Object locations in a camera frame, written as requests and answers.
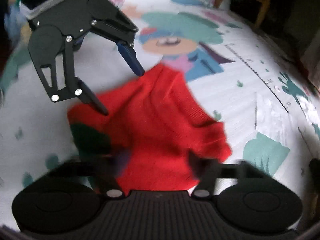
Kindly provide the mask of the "red knit sweater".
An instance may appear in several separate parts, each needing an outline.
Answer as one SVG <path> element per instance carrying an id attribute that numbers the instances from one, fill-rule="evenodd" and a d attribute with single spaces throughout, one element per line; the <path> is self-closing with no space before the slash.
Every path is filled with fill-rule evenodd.
<path id="1" fill-rule="evenodd" d="M 81 157 L 106 156 L 125 193 L 188 190 L 212 159 L 231 155 L 223 123 L 198 105 L 184 75 L 164 64 L 98 98 L 108 115 L 77 104 L 67 118 Z"/>

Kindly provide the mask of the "white paper patch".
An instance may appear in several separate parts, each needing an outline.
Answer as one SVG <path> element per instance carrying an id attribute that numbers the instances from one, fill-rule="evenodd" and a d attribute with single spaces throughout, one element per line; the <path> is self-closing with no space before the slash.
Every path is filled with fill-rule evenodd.
<path id="1" fill-rule="evenodd" d="M 297 125 L 283 107 L 270 98 L 256 94 L 255 129 L 270 139 L 288 146 L 296 134 Z"/>

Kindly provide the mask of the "cartoon printed play mat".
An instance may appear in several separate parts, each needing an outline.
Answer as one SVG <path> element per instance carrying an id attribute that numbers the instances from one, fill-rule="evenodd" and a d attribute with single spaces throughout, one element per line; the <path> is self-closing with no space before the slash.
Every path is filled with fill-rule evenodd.
<path id="1" fill-rule="evenodd" d="M 221 74 L 188 82 L 201 107 L 225 124 L 232 148 L 229 163 L 245 159 L 267 171 L 297 193 L 303 201 L 303 218 L 311 211 L 309 161 L 319 155 L 319 129 L 300 108 L 302 101 L 319 106 L 319 100 L 293 67 L 260 36 L 227 12 L 179 5 L 173 0 L 123 0 L 135 9 L 139 28 L 156 27 L 156 37 L 180 30 L 184 37 L 201 36 L 203 20 L 216 28 L 210 36 L 222 43 L 210 47 L 231 59 Z M 1 223 L 16 228 L 11 204 L 29 183 L 76 154 L 67 124 L 67 109 L 74 100 L 52 103 L 29 57 L 30 29 L 21 30 L 20 43 L 1 79 Z M 296 122 L 288 146 L 255 129 L 256 94 L 283 107 Z"/>

